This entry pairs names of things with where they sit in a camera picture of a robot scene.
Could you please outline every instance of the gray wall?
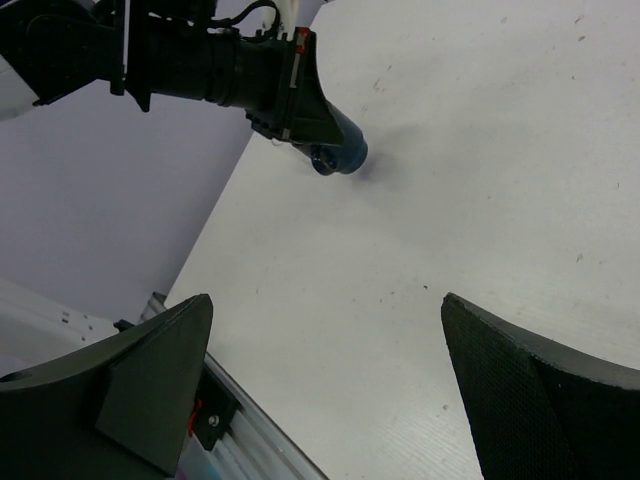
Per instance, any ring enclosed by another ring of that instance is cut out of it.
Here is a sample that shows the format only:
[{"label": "gray wall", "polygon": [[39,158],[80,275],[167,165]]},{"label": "gray wall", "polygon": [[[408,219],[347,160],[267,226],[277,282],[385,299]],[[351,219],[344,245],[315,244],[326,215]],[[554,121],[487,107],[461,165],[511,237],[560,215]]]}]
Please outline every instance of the gray wall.
[{"label": "gray wall", "polygon": [[[220,1],[219,16],[248,2]],[[322,0],[301,0],[309,24]],[[260,14],[247,20],[255,31]],[[244,112],[97,83],[0,125],[0,277],[135,319],[167,292],[248,139]]]}]

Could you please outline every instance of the table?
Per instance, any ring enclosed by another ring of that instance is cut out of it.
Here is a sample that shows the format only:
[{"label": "table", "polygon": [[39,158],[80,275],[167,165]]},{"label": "table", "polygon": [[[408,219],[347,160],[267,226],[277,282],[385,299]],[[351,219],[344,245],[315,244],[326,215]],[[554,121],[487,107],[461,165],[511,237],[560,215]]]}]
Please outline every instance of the table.
[{"label": "table", "polygon": [[639,13],[323,7],[325,93],[369,159],[322,178],[254,136],[169,303],[211,294],[209,352],[329,477],[481,478],[449,291],[640,368]]}]

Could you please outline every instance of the cable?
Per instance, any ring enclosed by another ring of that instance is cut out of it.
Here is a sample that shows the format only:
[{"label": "cable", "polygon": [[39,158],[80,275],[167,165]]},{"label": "cable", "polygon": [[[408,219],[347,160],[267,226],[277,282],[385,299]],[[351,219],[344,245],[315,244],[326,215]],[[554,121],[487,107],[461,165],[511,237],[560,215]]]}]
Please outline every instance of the cable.
[{"label": "cable", "polygon": [[250,4],[247,8],[245,8],[238,16],[233,18],[221,18],[219,20],[211,20],[209,23],[209,28],[233,28],[238,25],[240,22],[244,21],[251,12],[257,10],[258,8],[273,8],[276,11],[275,18],[273,19],[273,24],[271,28],[264,32],[262,35],[257,35],[255,37],[242,37],[243,40],[251,43],[262,43],[266,42],[272,37],[275,37],[280,30],[280,10],[278,6],[272,0],[257,0]]}]

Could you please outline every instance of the white tabletop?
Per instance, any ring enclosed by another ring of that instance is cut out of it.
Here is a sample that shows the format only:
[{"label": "white tabletop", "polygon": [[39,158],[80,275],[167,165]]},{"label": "white tabletop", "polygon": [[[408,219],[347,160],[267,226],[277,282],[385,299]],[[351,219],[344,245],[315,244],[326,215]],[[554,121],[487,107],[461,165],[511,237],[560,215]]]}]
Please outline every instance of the white tabletop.
[{"label": "white tabletop", "polygon": [[254,137],[169,303],[331,478],[480,478],[453,291],[640,367],[640,4],[340,0],[325,93],[370,158],[323,178]]}]

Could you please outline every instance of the white table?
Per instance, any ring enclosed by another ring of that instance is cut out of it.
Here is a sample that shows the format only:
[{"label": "white table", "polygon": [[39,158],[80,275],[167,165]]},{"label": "white table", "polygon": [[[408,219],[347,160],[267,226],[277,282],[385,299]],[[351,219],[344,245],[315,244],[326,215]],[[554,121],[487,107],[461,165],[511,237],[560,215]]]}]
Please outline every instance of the white table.
[{"label": "white table", "polygon": [[440,323],[454,291],[640,367],[640,4],[340,0],[325,92],[370,158],[254,137],[169,303],[331,478],[480,478]]}]

